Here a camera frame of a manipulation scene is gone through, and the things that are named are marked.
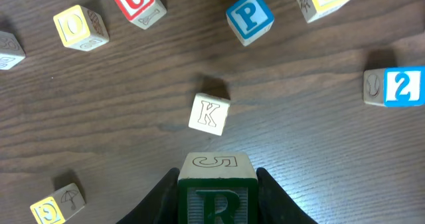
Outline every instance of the blue block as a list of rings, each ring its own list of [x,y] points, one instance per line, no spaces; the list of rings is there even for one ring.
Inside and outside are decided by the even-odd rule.
[[[270,30],[274,16],[263,0],[239,0],[227,9],[230,27],[246,46]]]
[[[424,105],[425,66],[386,69],[383,94],[387,107]]]

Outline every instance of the wooden surface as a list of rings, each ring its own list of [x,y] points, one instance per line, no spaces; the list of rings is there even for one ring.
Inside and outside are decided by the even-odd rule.
[[[424,0],[352,0],[310,25],[296,0],[244,48],[237,0],[163,0],[143,31],[114,0],[1,0],[27,58],[0,72],[0,223],[78,180],[69,223],[114,223],[188,152],[247,152],[319,223],[425,223],[425,107],[365,106],[365,68],[425,64]],[[80,4],[111,42],[62,46],[53,15]],[[198,91],[232,100],[221,137],[188,128]]]

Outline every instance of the green face of block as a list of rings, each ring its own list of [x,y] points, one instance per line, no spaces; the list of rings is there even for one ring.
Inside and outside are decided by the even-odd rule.
[[[256,179],[179,181],[179,223],[257,223]]]

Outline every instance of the yellow block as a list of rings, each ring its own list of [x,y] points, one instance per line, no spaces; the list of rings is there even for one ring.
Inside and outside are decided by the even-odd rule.
[[[73,6],[53,17],[58,29],[60,40],[69,47],[90,36],[90,29],[84,17],[81,6]]]
[[[32,204],[30,208],[38,224],[65,223],[65,219],[53,197],[46,197]]]

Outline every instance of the wood grain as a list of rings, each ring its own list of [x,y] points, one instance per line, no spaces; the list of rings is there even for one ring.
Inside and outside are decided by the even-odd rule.
[[[114,0],[0,1],[27,54],[0,72],[0,223],[34,223],[68,175],[88,203],[69,223],[114,223],[192,151],[247,152],[318,223],[425,223],[424,107],[362,100],[366,68],[425,64],[424,0],[352,0],[310,25],[265,0],[276,21],[246,48],[224,14],[237,0],[163,0],[147,31]],[[52,17],[75,4],[109,44],[62,46]],[[187,126],[200,90],[231,97],[222,137]]]

